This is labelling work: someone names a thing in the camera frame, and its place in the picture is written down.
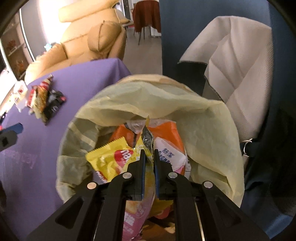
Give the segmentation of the pink kleenex tissue pack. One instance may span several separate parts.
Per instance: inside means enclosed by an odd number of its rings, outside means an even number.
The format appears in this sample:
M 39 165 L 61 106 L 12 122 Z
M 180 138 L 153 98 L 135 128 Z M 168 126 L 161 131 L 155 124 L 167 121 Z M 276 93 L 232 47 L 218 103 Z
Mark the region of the pink kleenex tissue pack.
M 182 151 L 172 142 L 160 137 L 154 139 L 154 148 L 158 150 L 161 161 L 170 163 L 174 172 L 189 179 L 191 165 L 185 150 Z

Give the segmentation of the orange snack bag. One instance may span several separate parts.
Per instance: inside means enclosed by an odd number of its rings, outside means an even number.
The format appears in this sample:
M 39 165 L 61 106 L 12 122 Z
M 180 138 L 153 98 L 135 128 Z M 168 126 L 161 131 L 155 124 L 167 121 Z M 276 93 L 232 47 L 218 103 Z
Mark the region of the orange snack bag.
M 155 150 L 154 139 L 160 137 L 172 142 L 182 151 L 185 150 L 177 125 L 171 120 L 153 119 L 149 124 L 145 124 L 143 120 L 128 121 L 120 125 L 109 140 L 114 141 L 121 137 L 124 137 L 132 148 L 141 138 L 145 147 L 153 151 Z

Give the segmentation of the yellow nabati wafer bag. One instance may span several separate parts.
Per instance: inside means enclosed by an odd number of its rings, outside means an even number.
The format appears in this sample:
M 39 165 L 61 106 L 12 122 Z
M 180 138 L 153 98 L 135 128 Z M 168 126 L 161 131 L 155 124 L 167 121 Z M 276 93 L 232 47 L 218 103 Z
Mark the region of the yellow nabati wafer bag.
M 118 138 L 101 148 L 86 154 L 86 160 L 104 182 L 110 182 L 117 175 L 126 172 L 129 163 L 138 161 L 143 141 L 138 139 L 134 148 L 130 147 L 124 137 Z

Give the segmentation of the yellow pink chips bag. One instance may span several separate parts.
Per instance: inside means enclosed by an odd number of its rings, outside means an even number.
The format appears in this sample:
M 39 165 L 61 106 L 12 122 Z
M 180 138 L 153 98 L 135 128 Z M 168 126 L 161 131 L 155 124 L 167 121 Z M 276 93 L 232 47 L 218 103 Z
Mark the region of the yellow pink chips bag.
M 168 216 L 172 201 L 161 201 L 156 198 L 156 181 L 154 177 L 154 138 L 152 125 L 155 120 L 131 120 L 125 127 L 136 136 L 132 141 L 133 154 L 124 166 L 128 170 L 133 162 L 143 160 L 140 168 L 139 196 L 141 200 L 127 201 L 123 222 L 122 240 L 140 240 L 140 233 L 145 221 L 150 217 L 164 219 Z

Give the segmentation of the green trash bag bin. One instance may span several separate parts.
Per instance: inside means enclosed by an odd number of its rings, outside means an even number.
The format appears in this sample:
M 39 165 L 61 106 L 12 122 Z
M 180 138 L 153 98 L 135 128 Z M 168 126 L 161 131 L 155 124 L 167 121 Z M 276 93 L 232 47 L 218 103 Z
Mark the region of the green trash bag bin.
M 191 161 L 192 180 L 213 182 L 236 205 L 244 195 L 239 134 L 226 104 L 205 99 L 163 75 L 131 75 L 97 93 L 69 122 L 57 158 L 56 190 L 63 201 L 90 176 L 86 154 L 107 143 L 119 126 L 146 125 L 155 142 L 165 140 Z

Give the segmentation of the gold floral crumpled wrapper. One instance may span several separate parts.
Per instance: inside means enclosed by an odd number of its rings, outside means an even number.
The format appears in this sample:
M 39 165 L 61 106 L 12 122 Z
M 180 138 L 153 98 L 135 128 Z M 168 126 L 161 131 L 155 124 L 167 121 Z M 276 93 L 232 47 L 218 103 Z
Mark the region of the gold floral crumpled wrapper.
M 49 75 L 39 85 L 33 85 L 27 100 L 27 107 L 29 108 L 29 115 L 34 114 L 37 119 L 41 119 L 43 123 L 48 120 L 45 116 L 44 110 L 47 106 L 48 96 L 53 81 L 53 75 Z

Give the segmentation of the white yellow clear package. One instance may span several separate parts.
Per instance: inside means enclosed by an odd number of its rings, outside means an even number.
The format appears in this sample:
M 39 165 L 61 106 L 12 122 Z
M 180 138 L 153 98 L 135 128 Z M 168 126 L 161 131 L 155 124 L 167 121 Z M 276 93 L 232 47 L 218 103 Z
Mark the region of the white yellow clear package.
M 13 101 L 20 113 L 27 106 L 28 94 L 29 90 L 25 82 L 17 81 L 13 87 Z

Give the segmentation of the purple tablecloth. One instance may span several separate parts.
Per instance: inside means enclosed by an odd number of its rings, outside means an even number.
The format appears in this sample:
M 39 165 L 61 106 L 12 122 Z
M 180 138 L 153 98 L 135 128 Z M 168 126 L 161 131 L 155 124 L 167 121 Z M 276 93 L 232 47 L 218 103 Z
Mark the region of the purple tablecloth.
M 3 127 L 23 125 L 16 144 L 1 152 L 4 219 L 19 240 L 25 240 L 63 203 L 56 191 L 56 163 L 67 125 L 96 93 L 129 74 L 117 58 L 60 69 L 53 72 L 52 87 L 65 95 L 66 102 L 47 125 L 27 108 L 8 112 Z

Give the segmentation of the black crumpled wrapper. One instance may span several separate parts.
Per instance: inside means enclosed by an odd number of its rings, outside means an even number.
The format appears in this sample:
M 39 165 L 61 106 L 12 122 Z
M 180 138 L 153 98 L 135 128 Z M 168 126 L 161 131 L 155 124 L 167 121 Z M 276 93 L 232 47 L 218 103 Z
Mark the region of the black crumpled wrapper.
M 49 91 L 47 104 L 41 116 L 44 125 L 50 122 L 65 102 L 66 96 L 62 92 L 56 90 Z

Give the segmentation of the white display shelf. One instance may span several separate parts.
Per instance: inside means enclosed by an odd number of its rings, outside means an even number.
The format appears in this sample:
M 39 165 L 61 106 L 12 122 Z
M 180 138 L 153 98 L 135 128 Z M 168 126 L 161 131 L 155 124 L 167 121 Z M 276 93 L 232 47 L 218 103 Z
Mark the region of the white display shelf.
M 22 11 L 19 10 L 1 37 L 1 54 L 6 68 L 16 80 L 24 80 L 28 66 L 35 61 L 23 26 Z

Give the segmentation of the grey cloth on chair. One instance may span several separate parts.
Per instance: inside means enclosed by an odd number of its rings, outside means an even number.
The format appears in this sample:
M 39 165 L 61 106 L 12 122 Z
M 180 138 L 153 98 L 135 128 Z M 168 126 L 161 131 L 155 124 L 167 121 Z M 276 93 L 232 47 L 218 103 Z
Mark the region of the grey cloth on chair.
M 241 141 L 258 136 L 273 80 L 271 27 L 244 17 L 218 16 L 189 45 L 180 62 L 205 64 L 202 96 L 227 105 Z

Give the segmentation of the chair with brown cloth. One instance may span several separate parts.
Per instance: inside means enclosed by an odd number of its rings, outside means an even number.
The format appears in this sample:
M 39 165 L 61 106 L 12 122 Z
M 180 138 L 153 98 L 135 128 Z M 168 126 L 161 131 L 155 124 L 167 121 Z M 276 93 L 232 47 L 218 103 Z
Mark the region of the chair with brown cloth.
M 150 27 L 157 31 L 161 36 L 161 15 L 158 1 L 138 1 L 132 12 L 134 22 L 134 32 L 138 33 L 138 45 L 141 37 L 145 39 L 145 28 Z

